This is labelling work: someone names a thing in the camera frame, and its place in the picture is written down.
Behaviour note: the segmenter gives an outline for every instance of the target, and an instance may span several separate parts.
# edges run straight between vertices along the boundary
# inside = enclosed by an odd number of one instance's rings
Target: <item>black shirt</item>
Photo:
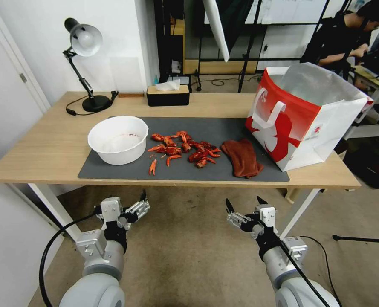
[[[348,28],[344,21],[344,15],[337,14],[334,18],[324,19],[321,28],[314,34],[300,62],[317,64],[319,60],[329,55],[351,52],[362,44],[370,45],[371,32],[360,29]],[[323,67],[328,70],[336,70],[342,62],[336,61]]]

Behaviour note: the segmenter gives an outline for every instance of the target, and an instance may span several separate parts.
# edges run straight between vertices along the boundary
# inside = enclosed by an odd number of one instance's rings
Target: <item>person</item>
[[[369,21],[361,31],[365,18]],[[356,13],[339,12],[322,23],[308,44],[301,63],[311,62],[340,73],[348,65],[347,61],[342,61],[346,52],[358,62],[368,51],[371,32],[379,27],[379,0],[371,0]]]

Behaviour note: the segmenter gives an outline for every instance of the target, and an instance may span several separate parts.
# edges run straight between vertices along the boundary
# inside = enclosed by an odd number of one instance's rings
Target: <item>white bowl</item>
[[[137,160],[147,145],[148,126],[138,117],[116,116],[95,125],[88,145],[104,162],[122,165]]]

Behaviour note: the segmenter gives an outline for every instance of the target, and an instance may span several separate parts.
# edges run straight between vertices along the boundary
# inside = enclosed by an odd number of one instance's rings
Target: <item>gray mat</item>
[[[229,158],[220,152],[220,158],[214,158],[216,164],[208,163],[204,168],[198,169],[187,158],[190,153],[183,153],[182,158],[171,160],[170,166],[166,165],[166,157],[156,153],[157,165],[155,176],[150,176],[148,170],[152,159],[150,154],[155,152],[145,151],[136,161],[126,165],[110,165],[101,160],[98,154],[91,150],[86,162],[78,174],[79,178],[97,179],[159,179],[159,180],[212,180],[212,181],[276,181],[287,182],[289,176],[282,172],[267,155],[259,142],[244,127],[245,119],[233,118],[195,118],[195,117],[141,117],[149,127],[147,149],[160,144],[151,140],[153,133],[172,135],[177,131],[187,131],[197,141],[208,141],[212,145],[220,147],[228,140],[249,139],[256,153],[258,162],[264,165],[263,171],[250,179],[233,176],[232,164]]]

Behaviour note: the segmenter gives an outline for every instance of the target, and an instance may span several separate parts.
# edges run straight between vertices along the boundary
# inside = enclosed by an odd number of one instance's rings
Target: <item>door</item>
[[[0,158],[43,115],[25,78],[0,42]]]

